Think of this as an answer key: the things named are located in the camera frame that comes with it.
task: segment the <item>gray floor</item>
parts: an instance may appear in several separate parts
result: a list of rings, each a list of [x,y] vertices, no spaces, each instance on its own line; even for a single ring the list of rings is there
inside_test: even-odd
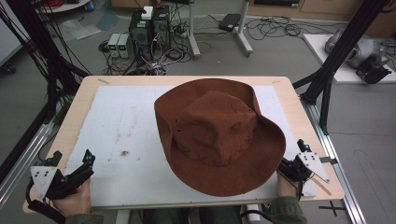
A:
[[[81,23],[88,25],[96,24],[103,15],[103,10],[88,13],[82,9],[61,13],[59,20],[84,17]],[[209,19],[197,20],[196,27]],[[117,25],[107,31],[87,39],[70,40],[67,44],[93,74],[100,75],[106,68],[106,60],[97,46],[112,33],[126,32],[128,25],[128,20],[119,20]],[[215,24],[210,22],[205,25],[213,26]],[[326,29],[334,32],[336,26]],[[288,77],[294,82],[320,67],[309,47],[296,37],[267,37],[262,41],[248,37],[254,49],[249,58],[233,35],[198,35],[196,38],[202,52],[201,58],[170,65],[168,76],[276,76]],[[29,56],[21,51],[11,62],[16,66],[17,73],[11,75],[2,72],[0,75],[0,162],[3,162],[46,102],[46,82]],[[300,88],[297,92],[302,93],[304,89]],[[367,223],[396,223],[396,175],[393,173],[396,161],[395,114],[394,84],[334,84],[332,87],[330,137]],[[44,148],[43,155],[49,146]],[[1,223],[52,223],[41,215],[22,212],[27,178],[28,174],[1,209]],[[343,207],[342,202],[333,204]],[[310,223],[350,222],[345,211],[337,210],[335,216],[332,210],[318,209],[319,206],[330,206],[330,202],[302,203]],[[106,223],[114,223],[116,212],[98,212],[106,215]],[[132,223],[139,222],[138,214],[134,211]]]

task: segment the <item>person's right hand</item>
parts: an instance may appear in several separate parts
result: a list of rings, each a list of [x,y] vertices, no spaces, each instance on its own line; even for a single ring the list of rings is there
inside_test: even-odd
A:
[[[276,194],[278,197],[296,197],[297,196],[297,183],[293,183],[281,175],[278,171],[277,174],[277,187]]]
[[[76,194],[69,195],[64,199],[53,200],[53,205],[65,217],[82,215],[91,212],[91,179],[87,179],[78,189]]]

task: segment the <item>gray sleeve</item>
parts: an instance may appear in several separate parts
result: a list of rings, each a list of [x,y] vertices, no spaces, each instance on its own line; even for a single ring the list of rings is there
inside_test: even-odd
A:
[[[103,224],[103,216],[84,214],[67,217],[64,224]]]
[[[274,224],[308,223],[298,200],[292,197],[281,197],[273,200],[270,215]]]

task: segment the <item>cowboy hat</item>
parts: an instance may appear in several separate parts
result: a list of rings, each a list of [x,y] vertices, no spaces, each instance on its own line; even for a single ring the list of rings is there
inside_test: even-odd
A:
[[[265,183],[280,164],[285,136],[262,116],[251,86],[220,78],[179,85],[154,103],[163,150],[176,176],[213,196]]]

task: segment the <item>white board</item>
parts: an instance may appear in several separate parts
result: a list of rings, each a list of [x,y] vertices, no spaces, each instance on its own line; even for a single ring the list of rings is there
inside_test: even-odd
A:
[[[261,187],[233,197],[203,194],[177,178],[163,153],[154,114],[154,101],[172,88],[105,86],[98,89],[65,171],[70,174],[81,165],[87,148],[96,156],[91,182],[92,206],[185,206],[275,198],[275,175]],[[286,135],[285,158],[294,159],[299,149],[275,89],[271,86],[254,89],[264,116]],[[305,184],[304,195],[316,195],[310,182]]]
[[[312,51],[314,51],[321,63],[324,63],[327,59],[328,54],[324,48],[330,37],[332,37],[332,35],[304,35],[306,44]],[[396,73],[387,65],[385,65],[384,68],[388,69],[392,73],[385,76],[376,84],[396,83]],[[360,77],[358,77],[358,75],[356,75],[356,69],[350,67],[347,63],[341,64],[340,68],[335,73],[334,81],[339,84],[365,83]]]

